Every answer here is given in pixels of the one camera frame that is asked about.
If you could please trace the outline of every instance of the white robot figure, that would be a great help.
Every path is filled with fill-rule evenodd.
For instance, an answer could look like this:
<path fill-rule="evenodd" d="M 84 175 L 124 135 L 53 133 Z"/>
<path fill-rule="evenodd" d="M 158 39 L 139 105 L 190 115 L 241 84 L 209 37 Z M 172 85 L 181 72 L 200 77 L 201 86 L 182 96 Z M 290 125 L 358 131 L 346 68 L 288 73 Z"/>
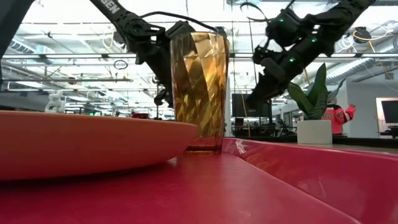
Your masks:
<path fill-rule="evenodd" d="M 61 101 L 62 91 L 56 91 L 49 95 L 49 103 L 45 107 L 46 113 L 64 113 L 65 112 L 65 102 Z"/>

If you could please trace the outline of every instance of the black robotic arm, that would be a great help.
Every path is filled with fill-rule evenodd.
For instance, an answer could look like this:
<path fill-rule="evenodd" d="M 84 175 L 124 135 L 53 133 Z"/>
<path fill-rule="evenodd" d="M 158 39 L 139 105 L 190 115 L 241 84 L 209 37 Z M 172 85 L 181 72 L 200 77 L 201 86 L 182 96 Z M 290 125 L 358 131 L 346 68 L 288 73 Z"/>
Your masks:
<path fill-rule="evenodd" d="M 355 20 L 375 1 L 341 0 L 327 12 L 308 14 L 303 19 L 289 9 L 292 1 L 277 17 L 265 18 L 263 21 L 268 23 L 268 40 L 265 46 L 256 47 L 252 57 L 254 63 L 264 67 L 264 75 L 260 76 L 259 83 L 248 97 L 248 106 L 255 107 L 258 103 L 283 94 L 290 81 L 320 54 L 330 57 L 335 51 L 335 42 L 345 35 Z M 241 7 L 246 5 L 260 10 L 251 3 L 244 3 Z M 268 50 L 271 39 L 282 48 L 292 47 L 282 52 Z"/>
<path fill-rule="evenodd" d="M 34 0 L 3 0 L 5 9 L 0 9 L 0 56 L 4 55 L 19 25 Z M 136 64 L 146 62 L 164 86 L 155 103 L 166 100 L 173 107 L 170 68 L 170 40 L 175 36 L 195 32 L 188 22 L 178 21 L 169 30 L 146 22 L 141 16 L 125 9 L 117 0 L 90 0 L 115 26 L 127 45 L 127 50 L 137 55 Z"/>

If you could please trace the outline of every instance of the white pot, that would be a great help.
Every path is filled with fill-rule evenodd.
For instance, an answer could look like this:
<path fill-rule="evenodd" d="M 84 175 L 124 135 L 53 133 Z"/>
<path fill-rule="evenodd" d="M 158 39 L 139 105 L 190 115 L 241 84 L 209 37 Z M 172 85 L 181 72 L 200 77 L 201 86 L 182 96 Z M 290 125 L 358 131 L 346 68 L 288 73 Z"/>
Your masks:
<path fill-rule="evenodd" d="M 332 144 L 331 122 L 328 120 L 309 120 L 297 123 L 298 144 Z"/>

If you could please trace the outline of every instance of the person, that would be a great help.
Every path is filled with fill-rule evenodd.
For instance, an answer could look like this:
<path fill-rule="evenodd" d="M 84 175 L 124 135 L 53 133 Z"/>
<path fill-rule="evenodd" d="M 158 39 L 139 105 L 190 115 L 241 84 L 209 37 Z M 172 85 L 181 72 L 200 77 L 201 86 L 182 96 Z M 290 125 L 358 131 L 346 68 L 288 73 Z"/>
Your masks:
<path fill-rule="evenodd" d="M 341 106 L 337 105 L 337 100 L 334 98 L 328 101 L 328 107 L 322 119 L 331 121 L 333 135 L 343 135 L 343 124 L 354 119 L 355 111 L 355 105 L 349 105 L 346 110 L 343 110 Z"/>

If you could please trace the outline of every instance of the computer monitor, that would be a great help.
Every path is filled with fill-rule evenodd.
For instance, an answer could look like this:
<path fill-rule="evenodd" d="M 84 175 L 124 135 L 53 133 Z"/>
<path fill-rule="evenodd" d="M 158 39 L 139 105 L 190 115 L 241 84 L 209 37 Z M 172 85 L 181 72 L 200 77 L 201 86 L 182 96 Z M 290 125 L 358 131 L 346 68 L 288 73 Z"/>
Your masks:
<path fill-rule="evenodd" d="M 243 126 L 244 125 L 244 119 L 243 118 L 236 118 L 235 119 L 235 126 Z"/>
<path fill-rule="evenodd" d="M 246 99 L 249 97 L 249 95 L 250 94 L 240 93 L 232 94 L 232 116 L 240 118 L 268 117 L 269 107 L 267 103 L 260 104 L 254 109 L 247 106 Z"/>
<path fill-rule="evenodd" d="M 382 101 L 381 105 L 386 124 L 398 123 L 398 100 Z"/>

